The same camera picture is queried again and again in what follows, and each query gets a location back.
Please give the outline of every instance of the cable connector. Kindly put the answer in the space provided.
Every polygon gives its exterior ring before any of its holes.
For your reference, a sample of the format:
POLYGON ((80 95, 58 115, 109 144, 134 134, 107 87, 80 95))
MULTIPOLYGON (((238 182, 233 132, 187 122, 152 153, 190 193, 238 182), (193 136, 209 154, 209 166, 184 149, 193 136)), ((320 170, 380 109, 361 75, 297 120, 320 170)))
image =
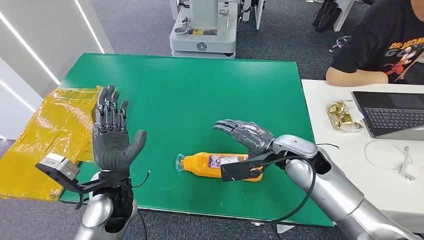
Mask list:
POLYGON ((401 166, 399 170, 399 174, 404 177, 408 181, 413 181, 418 178, 419 169, 418 167, 410 164, 409 162, 405 161, 401 166))

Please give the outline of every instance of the robotic thumb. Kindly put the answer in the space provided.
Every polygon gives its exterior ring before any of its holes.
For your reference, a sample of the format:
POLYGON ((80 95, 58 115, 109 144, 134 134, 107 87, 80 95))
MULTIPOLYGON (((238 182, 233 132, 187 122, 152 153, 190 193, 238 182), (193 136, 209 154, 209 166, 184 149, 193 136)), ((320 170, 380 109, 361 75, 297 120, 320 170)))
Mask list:
POLYGON ((146 144, 146 137, 147 132, 145 130, 140 129, 135 133, 134 140, 125 150, 125 155, 130 161, 133 161, 142 151, 146 144))

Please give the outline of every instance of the charger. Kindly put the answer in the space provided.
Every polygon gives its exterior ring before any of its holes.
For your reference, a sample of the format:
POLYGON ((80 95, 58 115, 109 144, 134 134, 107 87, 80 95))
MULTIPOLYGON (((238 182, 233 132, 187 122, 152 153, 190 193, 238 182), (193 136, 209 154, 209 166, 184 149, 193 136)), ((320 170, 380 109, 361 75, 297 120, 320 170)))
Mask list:
POLYGON ((400 166, 399 174, 408 181, 417 179, 418 173, 418 167, 410 164, 409 162, 404 162, 402 166, 400 166))
POLYGON ((408 181, 415 180, 418 178, 419 169, 418 167, 412 165, 410 161, 408 161, 408 158, 410 157, 410 148, 408 146, 405 147, 404 154, 405 161, 399 168, 399 174, 408 181))
POLYGON ((388 171, 397 170, 399 172, 399 174, 402 177, 404 177, 406 180, 413 181, 413 180, 415 180, 415 179, 418 178, 418 175, 419 175, 420 170, 419 170, 419 168, 417 166, 415 166, 415 165, 412 164, 413 162, 412 162, 411 157, 409 156, 409 150, 410 150, 410 148, 408 146, 406 146, 405 149, 404 149, 404 151, 402 151, 401 149, 397 148, 396 146, 394 146, 394 145, 392 145, 392 144, 390 144, 388 142, 376 140, 376 141, 371 141, 367 145, 365 145, 364 153, 365 153, 366 160, 371 165, 373 165, 374 167, 377 167, 377 168, 380 168, 380 169, 384 169, 384 170, 388 170, 388 171), (375 144, 375 143, 382 143, 382 144, 391 146, 394 149, 399 150, 399 152, 401 152, 404 155, 404 157, 405 157, 404 160, 399 165, 397 165, 396 167, 390 167, 390 168, 389 167, 384 167, 384 166, 379 166, 379 165, 374 164, 369 159, 369 156, 367 154, 367 147, 370 146, 371 144, 375 144))

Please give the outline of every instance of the laptop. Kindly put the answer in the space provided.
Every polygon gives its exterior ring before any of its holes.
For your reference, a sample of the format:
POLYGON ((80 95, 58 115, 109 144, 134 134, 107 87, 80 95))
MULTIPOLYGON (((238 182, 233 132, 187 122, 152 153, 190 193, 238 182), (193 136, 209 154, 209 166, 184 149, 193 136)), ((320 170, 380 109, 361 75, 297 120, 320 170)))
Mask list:
POLYGON ((371 137, 424 141, 424 94, 354 91, 371 137))

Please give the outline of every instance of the gray carpet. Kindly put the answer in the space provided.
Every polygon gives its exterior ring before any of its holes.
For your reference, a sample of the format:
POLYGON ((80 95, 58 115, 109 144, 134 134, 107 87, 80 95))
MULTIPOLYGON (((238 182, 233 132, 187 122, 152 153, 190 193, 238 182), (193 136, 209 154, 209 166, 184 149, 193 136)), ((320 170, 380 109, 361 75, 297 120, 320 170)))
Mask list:
MULTIPOLYGON (((118 54, 170 56, 169 34, 174 21, 168 0, 92 0, 100 22, 118 54)), ((237 58, 296 61, 303 79, 324 79, 333 59, 328 49, 336 38, 348 35, 368 8, 356 4, 341 32, 317 33, 311 26, 317 3, 304 0, 267 0, 261 29, 255 18, 239 25, 237 58)), ((423 76, 416 71, 416 78, 423 76)), ((0 140, 0 157, 12 141, 0 140)), ((0 239, 69 240, 81 222, 84 207, 22 199, 0 199, 0 239)), ((276 240, 271 226, 170 213, 143 212, 150 240, 276 240)), ((144 240, 140 218, 125 239, 144 240)), ((295 227, 283 240, 344 240, 336 228, 295 227)))

